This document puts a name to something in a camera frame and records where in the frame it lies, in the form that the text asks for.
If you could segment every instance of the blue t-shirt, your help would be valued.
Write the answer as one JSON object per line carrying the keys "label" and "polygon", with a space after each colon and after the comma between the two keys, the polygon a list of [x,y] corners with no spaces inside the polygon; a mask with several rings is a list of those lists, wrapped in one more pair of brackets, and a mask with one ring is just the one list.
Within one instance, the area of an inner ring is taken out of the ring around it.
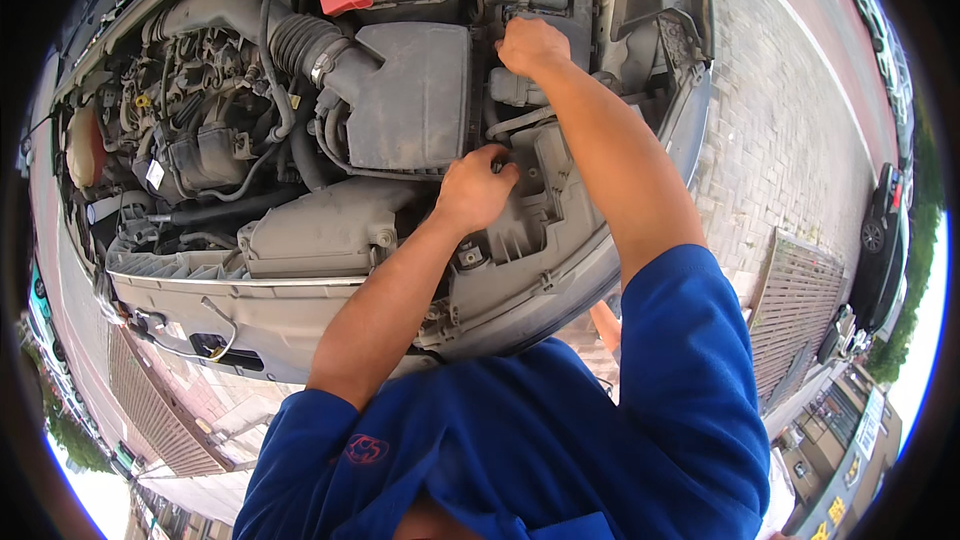
{"label": "blue t-shirt", "polygon": [[235,538],[390,538],[422,491],[486,538],[753,538],[769,501],[750,337],[707,249],[623,293],[620,404],[550,338],[273,419]]}

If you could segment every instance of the red logo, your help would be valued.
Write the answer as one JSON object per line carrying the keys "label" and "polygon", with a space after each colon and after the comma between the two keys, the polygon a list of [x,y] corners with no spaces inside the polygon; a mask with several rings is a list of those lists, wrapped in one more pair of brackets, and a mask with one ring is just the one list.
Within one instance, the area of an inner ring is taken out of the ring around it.
{"label": "red logo", "polygon": [[343,453],[352,463],[369,465],[383,459],[389,450],[390,444],[383,440],[372,438],[363,433],[354,433],[346,441],[346,448],[343,449]]}

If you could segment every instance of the car engine bay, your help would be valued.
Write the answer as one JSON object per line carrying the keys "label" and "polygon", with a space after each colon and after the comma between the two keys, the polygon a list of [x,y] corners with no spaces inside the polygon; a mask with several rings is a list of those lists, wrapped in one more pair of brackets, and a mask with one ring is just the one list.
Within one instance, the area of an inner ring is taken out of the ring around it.
{"label": "car engine bay", "polygon": [[[710,86],[708,2],[161,0],[99,54],[91,41],[60,85],[61,190],[109,281],[101,302],[161,348],[301,382],[326,322],[429,214],[450,163],[497,142],[521,179],[463,239],[410,354],[457,358],[471,330],[537,297],[580,304],[616,280],[609,233],[546,96],[494,42],[510,18],[546,20],[673,157],[690,150],[665,131]],[[601,246],[602,275],[576,289]]]}

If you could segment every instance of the metal fence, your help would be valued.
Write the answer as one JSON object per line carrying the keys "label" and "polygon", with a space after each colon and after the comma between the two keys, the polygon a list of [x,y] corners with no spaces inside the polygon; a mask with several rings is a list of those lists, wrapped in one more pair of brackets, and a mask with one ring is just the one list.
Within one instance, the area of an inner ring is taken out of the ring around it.
{"label": "metal fence", "polygon": [[750,320],[763,411],[800,389],[834,319],[842,285],[839,260],[776,230],[763,293]]}
{"label": "metal fence", "polygon": [[130,422],[178,477],[233,471],[193,416],[147,367],[126,330],[109,342],[109,383]]}

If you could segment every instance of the hose clamp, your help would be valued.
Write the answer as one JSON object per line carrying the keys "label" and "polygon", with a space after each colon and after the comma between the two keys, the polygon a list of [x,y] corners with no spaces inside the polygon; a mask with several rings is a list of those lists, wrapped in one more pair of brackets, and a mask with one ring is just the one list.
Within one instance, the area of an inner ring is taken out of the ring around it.
{"label": "hose clamp", "polygon": [[349,38],[338,38],[317,57],[310,67],[310,81],[314,86],[320,86],[324,76],[333,71],[337,66],[337,57],[351,45]]}

